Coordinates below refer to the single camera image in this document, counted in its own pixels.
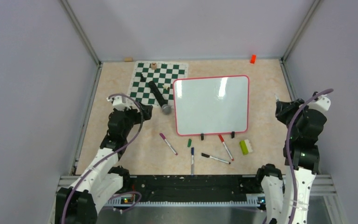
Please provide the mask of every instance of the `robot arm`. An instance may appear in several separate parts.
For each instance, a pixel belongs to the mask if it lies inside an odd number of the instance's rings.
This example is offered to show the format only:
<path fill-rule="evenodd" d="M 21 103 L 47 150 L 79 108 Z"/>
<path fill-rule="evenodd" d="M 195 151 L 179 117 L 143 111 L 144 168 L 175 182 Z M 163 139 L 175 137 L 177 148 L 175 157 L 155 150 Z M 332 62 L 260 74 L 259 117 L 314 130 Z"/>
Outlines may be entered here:
<path fill-rule="evenodd" d="M 56 196 L 55 223 L 61 224 L 64 205 L 72 191 L 77 186 L 66 210 L 65 224 L 96 223 L 99 211 L 106 201 L 123 187 L 123 177 L 112 167 L 119 161 L 125 149 L 113 154 L 127 144 L 127 136 L 135 124 L 150 120 L 153 107 L 139 102 L 139 112 L 133 109 L 133 104 L 121 96 L 108 98 L 113 105 L 109 115 L 108 131 L 91 164 L 83 174 L 67 189 L 61 188 Z"/>
<path fill-rule="evenodd" d="M 289 103 L 276 99 L 276 118 L 289 126 L 298 108 L 304 100 L 298 99 Z M 290 158 L 293 163 L 297 186 L 297 201 L 294 205 L 294 187 L 289 167 L 288 155 L 283 149 L 286 158 L 286 189 L 283 197 L 282 174 L 274 165 L 267 164 L 257 171 L 256 179 L 264 190 L 268 224 L 287 224 L 292 208 L 296 212 L 292 223 L 306 223 L 312 183 L 319 173 L 319 150 L 315 143 L 318 135 L 323 131 L 326 122 L 324 112 L 331 105 L 327 95 L 321 95 L 309 103 L 295 120 L 290 136 Z"/>

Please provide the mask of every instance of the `black marker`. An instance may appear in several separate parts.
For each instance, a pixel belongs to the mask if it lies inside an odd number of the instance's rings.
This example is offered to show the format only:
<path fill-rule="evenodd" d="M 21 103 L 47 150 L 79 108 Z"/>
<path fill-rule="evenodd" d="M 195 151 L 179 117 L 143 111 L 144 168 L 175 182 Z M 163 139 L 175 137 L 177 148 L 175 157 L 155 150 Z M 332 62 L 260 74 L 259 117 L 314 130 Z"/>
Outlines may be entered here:
<path fill-rule="evenodd" d="M 221 160 L 221 159 L 216 158 L 216 157 L 213 157 L 213 156 L 211 156 L 211 155 L 207 155 L 207 154 L 205 154 L 205 153 L 201 153 L 201 155 L 204 156 L 204 157 L 207 157 L 207 158 L 211 158 L 211 159 L 214 159 L 214 160 L 223 162 L 223 163 L 231 164 L 230 162 L 227 162 L 227 161 L 225 161 L 225 160 Z"/>

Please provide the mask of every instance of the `whiteboard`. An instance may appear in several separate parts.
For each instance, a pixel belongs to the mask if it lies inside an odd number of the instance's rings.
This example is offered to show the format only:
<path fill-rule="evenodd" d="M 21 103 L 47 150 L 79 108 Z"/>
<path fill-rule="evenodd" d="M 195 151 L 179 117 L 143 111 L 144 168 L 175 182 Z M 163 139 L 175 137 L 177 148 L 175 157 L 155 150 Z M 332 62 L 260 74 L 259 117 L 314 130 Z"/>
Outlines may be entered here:
<path fill-rule="evenodd" d="M 178 135 L 248 128 L 249 78 L 245 75 L 177 79 L 173 93 Z"/>

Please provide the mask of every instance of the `green and white chessboard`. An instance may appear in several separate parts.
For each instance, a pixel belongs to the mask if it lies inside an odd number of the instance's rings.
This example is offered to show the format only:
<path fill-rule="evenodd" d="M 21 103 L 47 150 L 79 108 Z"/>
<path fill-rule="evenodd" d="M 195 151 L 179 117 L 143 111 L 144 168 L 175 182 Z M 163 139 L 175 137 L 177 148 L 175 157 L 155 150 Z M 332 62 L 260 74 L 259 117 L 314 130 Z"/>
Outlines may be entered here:
<path fill-rule="evenodd" d="M 157 63 L 156 70 L 151 69 L 151 63 Z M 173 81 L 187 78 L 188 67 L 187 63 L 137 61 L 127 95 L 144 105 L 160 106 L 149 88 L 149 81 L 153 80 L 168 105 L 174 106 Z M 141 75 L 146 78 L 146 82 L 141 81 Z M 169 91 L 164 89 L 164 85 L 170 87 Z"/>

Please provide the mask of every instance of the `table surface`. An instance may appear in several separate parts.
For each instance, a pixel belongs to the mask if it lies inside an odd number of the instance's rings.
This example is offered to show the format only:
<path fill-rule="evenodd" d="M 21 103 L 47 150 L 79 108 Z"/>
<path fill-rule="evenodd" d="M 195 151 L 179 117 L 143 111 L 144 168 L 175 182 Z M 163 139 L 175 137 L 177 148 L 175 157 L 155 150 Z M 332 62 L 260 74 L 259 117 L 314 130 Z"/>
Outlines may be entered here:
<path fill-rule="evenodd" d="M 247 75 L 249 87 L 248 130 L 235 138 L 223 135 L 234 161 L 231 165 L 201 156 L 201 152 L 229 160 L 219 137 L 207 135 L 204 141 L 192 136 L 194 147 L 194 173 L 196 175 L 255 174 L 257 169 L 273 163 L 285 173 L 282 149 L 286 137 L 286 126 L 275 118 L 275 96 L 290 101 L 283 73 L 277 59 L 257 60 L 205 60 L 181 61 L 189 63 L 189 78 Z M 112 93 L 126 93 L 135 62 L 104 63 L 94 103 L 91 109 L 83 147 L 76 174 L 81 174 L 94 159 L 107 130 L 108 115 L 112 106 L 106 97 Z M 135 125 L 128 139 L 138 130 Z M 159 133 L 163 133 L 177 150 L 175 156 Z M 189 137 L 176 133 L 175 113 L 164 115 L 154 108 L 152 118 L 143 125 L 140 135 L 129 145 L 115 166 L 123 166 L 132 175 L 189 175 L 191 154 L 187 147 Z M 239 141 L 249 139 L 253 153 L 242 155 Z"/>

